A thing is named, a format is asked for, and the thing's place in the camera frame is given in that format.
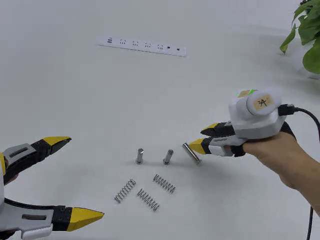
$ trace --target tabletop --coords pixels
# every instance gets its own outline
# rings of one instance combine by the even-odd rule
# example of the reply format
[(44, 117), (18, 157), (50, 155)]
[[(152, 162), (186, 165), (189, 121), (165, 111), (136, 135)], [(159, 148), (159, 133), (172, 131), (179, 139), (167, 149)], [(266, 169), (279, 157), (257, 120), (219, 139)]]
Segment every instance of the tabletop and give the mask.
[[(204, 127), (229, 119), (228, 104), (239, 89), (279, 87), (284, 103), (320, 117), (320, 82), (298, 75), (279, 51), (296, 5), (3, 1), (1, 149), (72, 137), (6, 186), (5, 196), (105, 213), (94, 224), (54, 232), (48, 240), (305, 239), (307, 201), (253, 156), (201, 155), (195, 165), (182, 149)], [(183, 45), (187, 57), (97, 45), (110, 34)], [(319, 159), (312, 120), (297, 113), (287, 122)], [(135, 164), (139, 148), (142, 165)], [(165, 166), (168, 149), (174, 154)], [(175, 192), (155, 184), (155, 174), (172, 182)], [(137, 184), (118, 204), (114, 196), (129, 179)], [(140, 188), (160, 204), (157, 212), (136, 196)], [(311, 239), (319, 238), (314, 215)]]

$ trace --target white power strip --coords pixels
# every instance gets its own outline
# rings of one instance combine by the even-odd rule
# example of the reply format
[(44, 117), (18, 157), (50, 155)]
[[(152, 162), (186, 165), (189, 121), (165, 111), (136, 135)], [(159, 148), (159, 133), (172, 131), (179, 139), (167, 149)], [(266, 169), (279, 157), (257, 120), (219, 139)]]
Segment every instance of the white power strip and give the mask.
[(136, 40), (128, 38), (108, 37), (98, 43), (99, 46), (130, 49), (136, 51), (150, 52), (156, 54), (167, 54), (180, 57), (187, 56), (185, 47), (173, 46), (160, 42), (151, 42), (147, 40)]

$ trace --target plant leaf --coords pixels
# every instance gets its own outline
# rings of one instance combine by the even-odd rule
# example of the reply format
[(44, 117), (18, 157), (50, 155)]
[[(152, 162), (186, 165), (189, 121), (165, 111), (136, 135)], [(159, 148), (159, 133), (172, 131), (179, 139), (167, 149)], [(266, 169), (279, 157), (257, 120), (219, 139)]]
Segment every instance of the plant leaf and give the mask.
[(305, 20), (305, 17), (306, 15), (301, 15), (300, 17), (298, 17), (300, 24)]
[(309, 72), (320, 74), (320, 38), (317, 38), (313, 47), (305, 53), (302, 63)]
[(313, 6), (307, 16), (309, 20), (318, 18), (320, 16), (320, 5)]
[(305, 45), (315, 39), (316, 34), (320, 31), (320, 16), (318, 18), (305, 18), (299, 28), (298, 32), (301, 38), (301, 44)]
[(293, 16), (293, 20), (291, 23), (291, 26), (294, 24), (294, 21), (296, 20), (296, 18), (302, 14), (304, 12), (304, 10), (306, 10), (307, 8), (309, 8), (310, 6), (319, 6), (320, 5), (320, 1), (319, 0), (310, 0), (302, 5), (300, 5), (295, 11), (294, 11), (294, 16)]
[(291, 32), (286, 37), (286, 39), (283, 41), (283, 43), (280, 46), (280, 50), (285, 54), (289, 43), (295, 38), (296, 36), (296, 24), (293, 25), (293, 28), (291, 29)]

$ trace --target metal pin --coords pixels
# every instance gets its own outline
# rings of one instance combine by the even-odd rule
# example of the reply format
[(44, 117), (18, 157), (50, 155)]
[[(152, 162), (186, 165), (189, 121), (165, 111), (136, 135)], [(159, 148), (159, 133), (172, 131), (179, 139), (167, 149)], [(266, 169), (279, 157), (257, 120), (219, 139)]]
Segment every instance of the metal pin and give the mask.
[(142, 148), (138, 149), (138, 156), (136, 157), (135, 163), (142, 164), (144, 162), (142, 155), (144, 154), (144, 150)]
[(201, 159), (195, 154), (195, 152), (188, 146), (188, 144), (185, 142), (182, 147), (186, 151), (187, 154), (195, 161), (196, 164), (201, 163)]
[(169, 165), (170, 164), (170, 159), (172, 155), (174, 154), (174, 151), (172, 149), (169, 149), (165, 158), (163, 159), (163, 164), (164, 165)]

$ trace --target sticker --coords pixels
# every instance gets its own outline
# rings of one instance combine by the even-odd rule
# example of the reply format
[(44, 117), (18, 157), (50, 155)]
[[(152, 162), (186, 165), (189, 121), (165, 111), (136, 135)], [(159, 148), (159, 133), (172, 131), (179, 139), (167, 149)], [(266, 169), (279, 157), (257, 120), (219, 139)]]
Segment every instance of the sticker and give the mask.
[(272, 104), (275, 104), (275, 102), (269, 94), (266, 94), (253, 102), (253, 106), (257, 111), (260, 111)]
[(251, 91), (249, 92), (249, 94), (248, 94), (248, 95), (253, 94), (255, 91), (258, 91), (258, 90), (257, 90), (257, 89), (251, 89)]
[(243, 98), (249, 95), (251, 90), (245, 90), (245, 91), (241, 91), (238, 95), (238, 98)]

